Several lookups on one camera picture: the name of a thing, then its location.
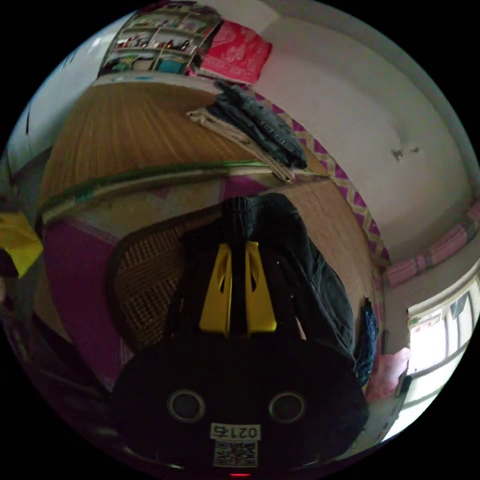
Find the zigzag pattern border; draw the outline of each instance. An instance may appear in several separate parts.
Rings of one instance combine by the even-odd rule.
[[[320,163],[328,171],[330,178],[336,183],[342,196],[350,205],[355,217],[366,234],[368,240],[368,247],[372,254],[372,258],[378,267],[383,272],[392,263],[390,261],[390,255],[387,248],[382,241],[380,230],[377,227],[377,223],[372,218],[372,214],[367,207],[364,199],[360,195],[359,191],[355,188],[355,185],[349,179],[345,171],[340,167],[336,160],[325,150],[320,142],[313,137],[313,135],[307,131],[307,129],[294,120],[288,113],[286,113],[279,106],[272,103],[264,96],[256,93],[251,88],[246,86],[242,87],[246,93],[255,97],[256,100],[263,106],[273,110],[279,117],[286,121],[286,123],[295,132],[297,138],[306,145],[318,158]]]

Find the camera lens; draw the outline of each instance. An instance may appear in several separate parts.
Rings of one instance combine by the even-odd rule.
[[[291,391],[275,395],[268,406],[271,418],[281,424],[296,422],[302,417],[304,411],[304,399],[298,393]]]
[[[168,399],[168,411],[179,422],[197,422],[205,413],[203,398],[191,390],[177,390]]]

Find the pink blanket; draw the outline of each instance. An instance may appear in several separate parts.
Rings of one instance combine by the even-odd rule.
[[[468,210],[465,218],[453,227],[425,253],[399,261],[386,269],[386,277],[391,287],[419,275],[426,269],[438,265],[462,249],[480,228],[480,200]]]

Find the sticker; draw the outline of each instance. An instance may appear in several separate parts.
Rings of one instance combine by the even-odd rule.
[[[258,458],[257,441],[215,441],[214,467],[253,468]]]
[[[211,423],[210,438],[224,442],[258,442],[262,439],[260,425]]]

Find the woven bamboo mat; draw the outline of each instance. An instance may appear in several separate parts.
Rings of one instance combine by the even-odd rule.
[[[82,185],[174,165],[249,162],[252,154],[191,121],[215,95],[164,83],[90,87],[73,106],[45,168],[38,206]],[[304,147],[309,170],[328,176]]]
[[[308,234],[337,272],[358,337],[364,298],[375,298],[365,233],[331,180],[276,189],[296,206]],[[157,223],[125,237],[109,260],[107,303],[119,334],[135,353],[163,337],[170,299],[184,268],[179,237],[220,216],[218,208]]]
[[[170,300],[185,261],[180,237],[221,216],[218,205],[154,224],[121,240],[106,268],[114,325],[138,353],[163,338]]]

